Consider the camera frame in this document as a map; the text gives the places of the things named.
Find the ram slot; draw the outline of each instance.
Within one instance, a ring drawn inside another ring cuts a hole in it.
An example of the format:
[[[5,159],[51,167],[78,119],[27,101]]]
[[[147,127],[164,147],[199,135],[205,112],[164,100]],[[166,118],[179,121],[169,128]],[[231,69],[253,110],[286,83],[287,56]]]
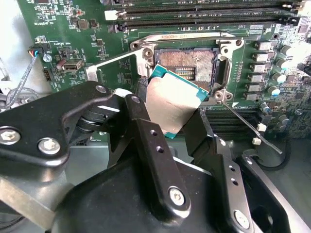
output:
[[[281,2],[268,2],[262,4],[259,2],[250,3],[228,3],[228,4],[181,4],[181,5],[165,5],[149,6],[149,7],[123,7],[112,8],[128,13],[151,13],[151,12],[171,12],[171,11],[196,11],[196,10],[227,10],[227,9],[253,9],[253,8],[277,8],[285,9]]]
[[[262,16],[262,17],[222,17],[222,18],[187,18],[187,19],[173,19],[173,20],[141,20],[141,21],[116,21],[114,25],[114,32],[128,32],[138,29],[150,28],[187,28],[196,27],[202,30],[205,27],[213,26],[235,26],[235,25],[256,25],[256,24],[273,24],[288,21],[281,16]]]
[[[254,8],[254,9],[230,9],[230,10],[207,10],[207,11],[176,11],[176,12],[148,12],[127,13],[120,19],[156,19],[156,18],[200,18],[200,17],[240,17],[240,16],[271,16],[283,14],[278,8]]]
[[[239,7],[239,8],[254,8],[254,7],[275,7],[280,6],[282,4],[291,4],[293,1],[285,1],[285,0],[268,0],[268,1],[261,1],[261,2],[242,2],[237,1],[234,3],[228,3],[227,1],[221,1],[219,3],[210,3],[205,2],[204,0],[103,0],[103,5],[122,5],[122,6],[133,6],[136,4],[206,4],[209,6],[209,9],[217,9],[217,8],[232,8],[232,7]]]

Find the motherboard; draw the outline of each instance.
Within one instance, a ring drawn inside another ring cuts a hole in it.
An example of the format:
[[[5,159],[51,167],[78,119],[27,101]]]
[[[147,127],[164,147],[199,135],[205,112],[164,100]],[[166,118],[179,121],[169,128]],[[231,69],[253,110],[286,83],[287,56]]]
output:
[[[224,139],[250,131],[222,101],[267,138],[311,134],[309,1],[17,1],[53,92],[88,80],[135,92],[162,65],[209,92],[201,108]]]

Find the chip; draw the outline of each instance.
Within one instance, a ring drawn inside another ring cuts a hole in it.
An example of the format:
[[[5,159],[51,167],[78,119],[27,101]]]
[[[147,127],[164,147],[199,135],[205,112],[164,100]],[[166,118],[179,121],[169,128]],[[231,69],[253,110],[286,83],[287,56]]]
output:
[[[252,64],[250,68],[253,72],[263,73],[266,69],[266,65],[265,64]]]
[[[302,99],[304,96],[305,96],[305,93],[296,93],[295,99],[296,99],[296,100],[300,100],[300,99]]]
[[[249,81],[252,82],[252,83],[260,83],[261,80],[262,80],[262,75],[260,74],[251,74],[248,76],[249,78]]]
[[[258,42],[256,44],[256,48],[259,50],[259,51],[267,51],[267,50],[270,50],[272,44],[270,41],[267,41],[267,42]]]
[[[259,85],[249,85],[247,87],[247,91],[249,91],[249,92],[260,91],[260,86]]]
[[[246,94],[245,99],[246,100],[257,100],[258,95],[257,94]]]
[[[35,0],[37,4],[49,4],[51,0]]]
[[[267,53],[257,53],[253,55],[256,62],[265,62],[268,60],[269,55]]]
[[[292,81],[294,81],[295,77],[296,77],[295,75],[289,75],[289,76],[287,76],[286,81],[292,82]]]
[[[103,39],[97,39],[96,43],[97,43],[98,46],[103,46],[104,45]]]
[[[306,33],[308,31],[309,25],[303,25],[299,27],[298,33]]]
[[[81,19],[78,21],[78,26],[82,30],[88,29],[88,21],[86,19]]]

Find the screw hole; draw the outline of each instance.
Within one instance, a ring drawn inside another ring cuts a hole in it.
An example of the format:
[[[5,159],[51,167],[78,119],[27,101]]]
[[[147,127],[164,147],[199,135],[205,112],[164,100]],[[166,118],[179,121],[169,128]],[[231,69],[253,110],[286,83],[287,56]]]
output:
[[[236,46],[240,46],[240,45],[242,44],[242,41],[241,41],[241,40],[237,40],[237,41],[235,42],[235,44],[236,44]]]
[[[109,119],[109,120],[107,121],[107,126],[108,126],[109,128],[115,127],[116,124],[117,124],[117,122],[116,122],[115,119]]]
[[[239,183],[238,183],[235,179],[231,178],[231,181],[233,182],[233,184],[234,184],[235,186],[238,186],[238,185],[239,185]]]
[[[233,166],[230,165],[229,168],[231,169],[231,171],[235,171]]]
[[[150,130],[150,133],[151,133],[153,136],[157,136],[157,132],[154,131],[154,130]]]
[[[157,146],[156,147],[156,151],[159,152],[159,153],[163,153],[164,152],[164,149],[160,146]]]
[[[136,96],[132,96],[132,101],[134,101],[136,103],[140,103],[139,98],[137,98]]]

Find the capacitor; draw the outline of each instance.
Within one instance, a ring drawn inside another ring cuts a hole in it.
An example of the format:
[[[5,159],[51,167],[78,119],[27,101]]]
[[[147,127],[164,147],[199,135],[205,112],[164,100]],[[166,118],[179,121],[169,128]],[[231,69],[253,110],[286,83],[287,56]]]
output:
[[[293,57],[295,51],[294,51],[294,48],[291,47],[290,45],[285,45],[282,47],[281,53],[283,53],[284,55],[286,55],[288,57]]]
[[[59,63],[56,65],[56,69],[58,70],[63,70],[63,66],[67,61],[65,59],[61,60]]]
[[[47,54],[47,53],[45,53],[44,55],[43,55],[43,61],[44,62],[51,62],[52,61],[52,56],[51,55],[49,55],[49,54]]]
[[[269,89],[268,89],[268,93],[271,95],[271,96],[278,96],[280,94],[280,90],[276,87],[276,86],[271,86]]]
[[[280,73],[280,72],[277,72],[273,75],[272,77],[275,81],[277,81],[278,83],[283,83],[286,81],[286,75]]]
[[[290,121],[286,115],[282,115],[278,118],[278,120],[283,124],[283,125],[287,125],[288,122]]]
[[[280,132],[284,132],[285,129],[286,129],[286,125],[283,125],[281,122],[279,122],[278,124],[276,124],[276,126],[277,126],[277,128],[278,128],[278,130],[279,130]]]
[[[276,66],[280,67],[281,69],[288,69],[289,67],[291,67],[291,62],[287,61],[284,58],[281,58],[277,61]]]
[[[262,109],[262,111],[263,111],[264,113],[267,113],[267,112],[270,110],[270,108],[269,108],[269,106],[267,105],[266,102],[263,102],[263,103],[260,105],[260,108]]]

